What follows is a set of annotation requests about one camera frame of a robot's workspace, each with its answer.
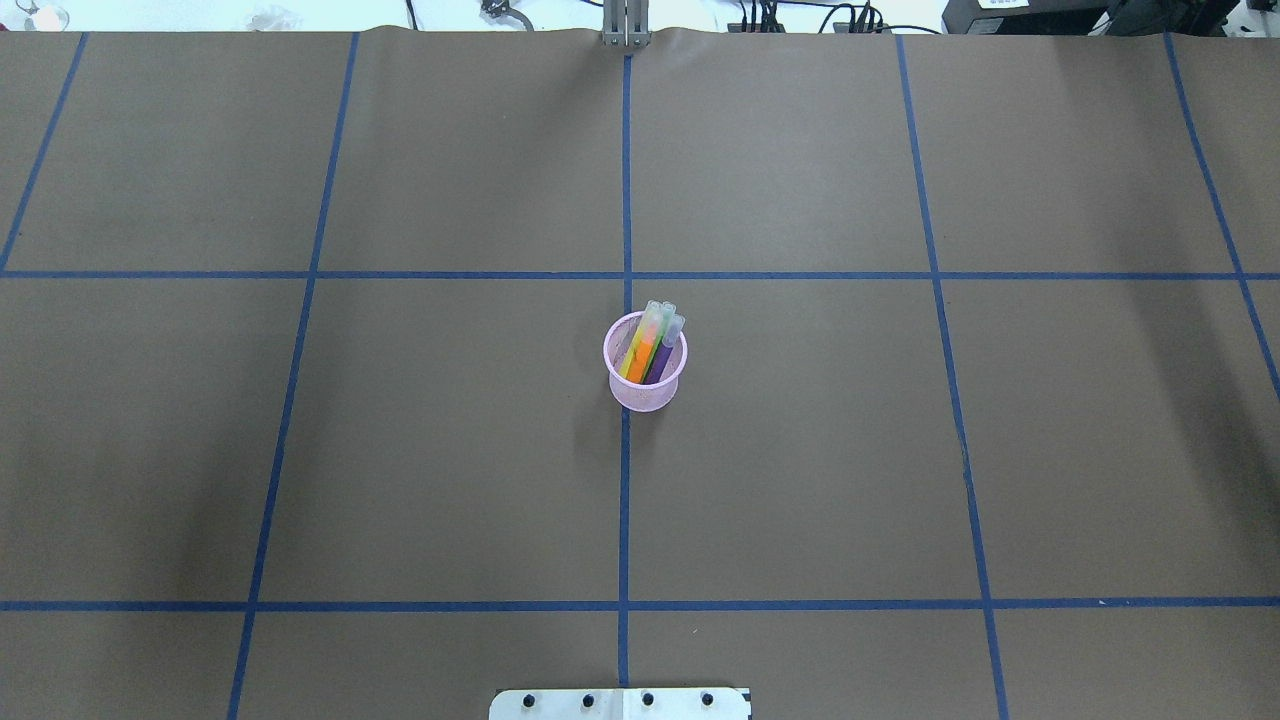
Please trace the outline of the pink mesh pen holder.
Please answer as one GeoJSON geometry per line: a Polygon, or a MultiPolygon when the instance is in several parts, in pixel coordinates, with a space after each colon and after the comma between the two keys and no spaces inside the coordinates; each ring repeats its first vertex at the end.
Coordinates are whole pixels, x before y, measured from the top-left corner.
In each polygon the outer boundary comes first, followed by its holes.
{"type": "Polygon", "coordinates": [[[635,413],[654,413],[668,405],[678,391],[680,378],[689,359],[689,342],[684,333],[677,337],[657,383],[636,384],[627,380],[620,373],[620,366],[641,318],[643,311],[635,311],[622,315],[613,323],[603,338],[602,359],[607,370],[607,384],[614,401],[635,413]]]}

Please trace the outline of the green highlighter pen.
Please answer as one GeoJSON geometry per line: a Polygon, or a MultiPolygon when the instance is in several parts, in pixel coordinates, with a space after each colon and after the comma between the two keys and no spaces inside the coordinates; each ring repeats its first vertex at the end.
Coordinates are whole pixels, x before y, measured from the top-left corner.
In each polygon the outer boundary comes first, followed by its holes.
{"type": "Polygon", "coordinates": [[[637,384],[644,384],[643,378],[645,377],[646,369],[652,360],[652,355],[655,346],[662,336],[662,331],[666,323],[676,314],[676,306],[671,302],[663,302],[655,316],[645,327],[645,329],[639,336],[639,345],[634,357],[634,364],[631,366],[630,380],[637,384]]]}

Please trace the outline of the aluminium frame post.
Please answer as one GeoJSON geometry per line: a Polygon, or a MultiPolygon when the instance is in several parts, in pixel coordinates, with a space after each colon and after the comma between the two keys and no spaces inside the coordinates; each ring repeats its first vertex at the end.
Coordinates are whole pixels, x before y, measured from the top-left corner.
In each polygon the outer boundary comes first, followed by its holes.
{"type": "Polygon", "coordinates": [[[603,0],[602,44],[607,47],[645,47],[652,41],[648,0],[603,0]]]}

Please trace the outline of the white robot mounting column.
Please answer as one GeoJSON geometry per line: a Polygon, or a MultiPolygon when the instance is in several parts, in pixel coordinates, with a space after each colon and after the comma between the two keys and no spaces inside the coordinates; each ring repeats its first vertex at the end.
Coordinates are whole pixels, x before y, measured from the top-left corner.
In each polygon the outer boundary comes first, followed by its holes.
{"type": "Polygon", "coordinates": [[[751,719],[750,691],[650,687],[502,691],[489,719],[751,719]]]}

